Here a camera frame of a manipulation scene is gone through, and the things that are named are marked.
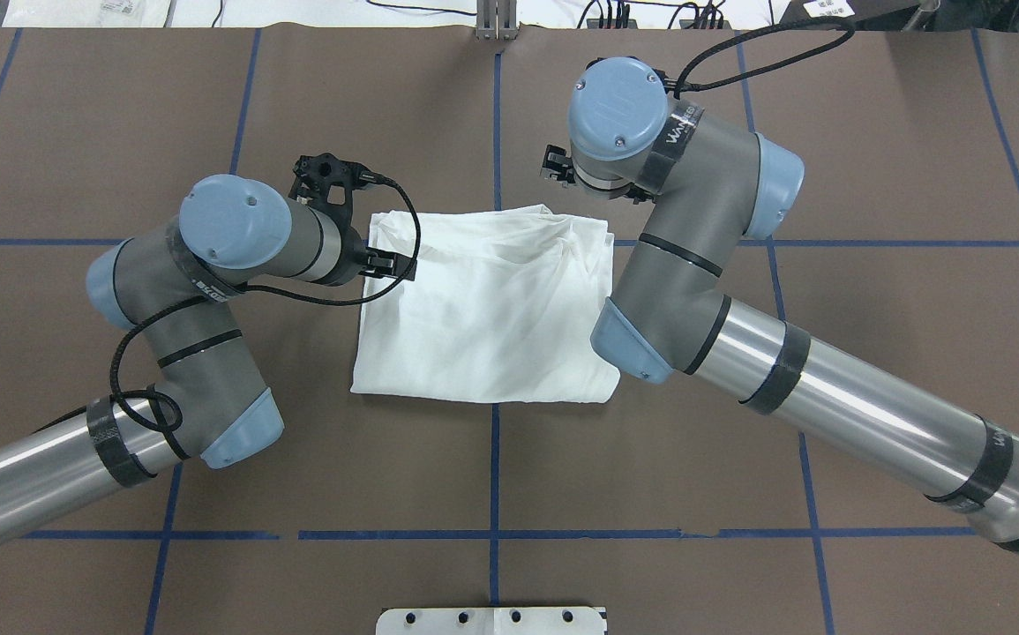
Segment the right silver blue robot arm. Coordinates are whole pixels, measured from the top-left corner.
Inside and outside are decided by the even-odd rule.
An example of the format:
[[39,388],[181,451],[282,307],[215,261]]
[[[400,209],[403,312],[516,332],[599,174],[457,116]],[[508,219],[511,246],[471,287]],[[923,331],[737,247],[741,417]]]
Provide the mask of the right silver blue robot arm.
[[876,467],[1019,555],[1019,435],[722,289],[732,254],[770,241],[805,165],[763,134],[668,93],[633,56],[589,62],[570,90],[569,148],[543,176],[651,210],[590,345],[660,385],[683,373]]

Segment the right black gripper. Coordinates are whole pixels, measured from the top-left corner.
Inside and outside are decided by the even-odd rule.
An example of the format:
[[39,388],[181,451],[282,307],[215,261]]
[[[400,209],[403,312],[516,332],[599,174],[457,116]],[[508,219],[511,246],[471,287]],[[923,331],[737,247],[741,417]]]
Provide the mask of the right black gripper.
[[546,145],[541,160],[541,177],[562,188],[579,188],[583,181],[578,176],[573,157],[562,147]]

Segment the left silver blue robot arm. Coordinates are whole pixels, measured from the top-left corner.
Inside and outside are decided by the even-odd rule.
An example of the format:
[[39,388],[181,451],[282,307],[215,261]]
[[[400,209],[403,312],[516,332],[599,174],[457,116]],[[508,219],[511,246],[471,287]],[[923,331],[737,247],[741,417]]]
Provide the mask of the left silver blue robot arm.
[[287,194],[204,177],[173,220],[98,257],[86,292],[123,333],[109,389],[0,449],[0,546],[186,459],[221,469],[274,443],[284,422],[229,302],[308,301],[262,276],[328,287],[416,277],[419,248],[371,248],[353,228],[353,193],[376,186],[416,211],[392,177],[330,153],[301,156]]

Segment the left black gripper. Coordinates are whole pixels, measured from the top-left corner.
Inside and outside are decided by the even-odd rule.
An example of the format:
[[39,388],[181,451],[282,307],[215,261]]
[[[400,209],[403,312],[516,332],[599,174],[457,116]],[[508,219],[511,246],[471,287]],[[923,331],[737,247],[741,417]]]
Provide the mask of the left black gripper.
[[416,278],[417,260],[392,250],[374,250],[352,226],[353,192],[383,186],[385,177],[331,153],[303,155],[294,164],[291,198],[314,213],[322,236],[314,261],[294,279],[309,284],[348,284],[356,276]]

